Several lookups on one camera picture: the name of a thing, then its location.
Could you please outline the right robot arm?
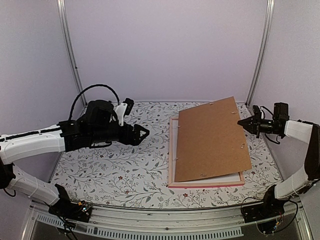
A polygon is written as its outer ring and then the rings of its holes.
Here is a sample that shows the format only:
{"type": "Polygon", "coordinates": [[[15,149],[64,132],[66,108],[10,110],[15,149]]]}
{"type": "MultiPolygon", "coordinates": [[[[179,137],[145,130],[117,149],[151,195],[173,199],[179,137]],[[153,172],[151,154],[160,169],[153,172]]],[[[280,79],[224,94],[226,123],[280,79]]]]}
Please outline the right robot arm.
{"type": "Polygon", "coordinates": [[[289,105],[276,102],[271,118],[265,117],[266,107],[253,105],[252,116],[237,123],[248,133],[259,137],[261,134],[296,140],[305,147],[300,153],[300,167],[287,179],[271,185],[260,203],[241,207],[245,222],[253,222],[284,214],[284,205],[292,198],[305,194],[320,180],[320,126],[319,124],[291,120],[289,105]]]}

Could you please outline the brown backing board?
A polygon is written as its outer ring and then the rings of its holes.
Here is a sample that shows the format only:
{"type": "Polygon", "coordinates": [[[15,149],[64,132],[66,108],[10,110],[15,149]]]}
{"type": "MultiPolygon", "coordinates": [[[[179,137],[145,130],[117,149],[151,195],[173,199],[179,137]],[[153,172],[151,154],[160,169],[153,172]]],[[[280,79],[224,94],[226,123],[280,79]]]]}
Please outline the brown backing board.
{"type": "Polygon", "coordinates": [[[178,113],[175,180],[187,182],[250,170],[252,163],[234,97],[178,113]]]}

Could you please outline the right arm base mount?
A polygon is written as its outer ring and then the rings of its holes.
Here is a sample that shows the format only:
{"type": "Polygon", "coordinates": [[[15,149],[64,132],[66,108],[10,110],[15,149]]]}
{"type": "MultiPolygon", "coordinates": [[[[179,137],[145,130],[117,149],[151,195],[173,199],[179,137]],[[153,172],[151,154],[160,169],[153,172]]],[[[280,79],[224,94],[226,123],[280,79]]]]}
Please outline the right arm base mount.
{"type": "Polygon", "coordinates": [[[284,204],[285,201],[281,201],[280,203],[271,203],[270,205],[259,203],[241,207],[240,212],[243,216],[244,222],[251,223],[283,214],[285,212],[284,204]]]}

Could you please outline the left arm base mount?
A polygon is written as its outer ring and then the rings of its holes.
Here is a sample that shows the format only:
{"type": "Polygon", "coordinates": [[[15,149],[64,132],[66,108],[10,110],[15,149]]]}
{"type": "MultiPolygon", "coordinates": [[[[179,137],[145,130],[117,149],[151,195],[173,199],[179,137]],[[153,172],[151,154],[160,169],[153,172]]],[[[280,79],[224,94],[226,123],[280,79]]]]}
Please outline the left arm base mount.
{"type": "Polygon", "coordinates": [[[49,205],[49,213],[57,217],[88,223],[92,214],[92,205],[83,201],[77,203],[59,199],[54,205],[49,205]]]}

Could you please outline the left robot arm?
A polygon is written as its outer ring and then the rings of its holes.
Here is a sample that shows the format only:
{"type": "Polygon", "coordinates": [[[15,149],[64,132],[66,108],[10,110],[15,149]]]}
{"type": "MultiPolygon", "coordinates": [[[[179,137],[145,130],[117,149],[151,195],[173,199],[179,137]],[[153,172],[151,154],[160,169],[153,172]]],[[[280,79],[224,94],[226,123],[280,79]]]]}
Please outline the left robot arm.
{"type": "Polygon", "coordinates": [[[74,213],[65,188],[46,183],[21,170],[15,161],[47,153],[72,152],[83,148],[105,148],[113,142],[138,146],[150,131],[139,124],[125,123],[134,102],[127,98],[113,105],[110,101],[90,101],[77,120],[60,121],[47,128],[0,138],[0,187],[19,191],[45,202],[63,216],[74,213]]]}

